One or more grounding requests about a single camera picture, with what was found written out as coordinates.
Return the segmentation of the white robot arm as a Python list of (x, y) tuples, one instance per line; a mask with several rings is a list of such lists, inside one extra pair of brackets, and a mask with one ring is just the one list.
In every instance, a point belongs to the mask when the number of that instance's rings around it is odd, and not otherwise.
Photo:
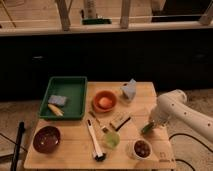
[(186, 105), (187, 95), (182, 90), (173, 90), (159, 95), (151, 110), (149, 121), (164, 125), (174, 116), (213, 143), (213, 118)]

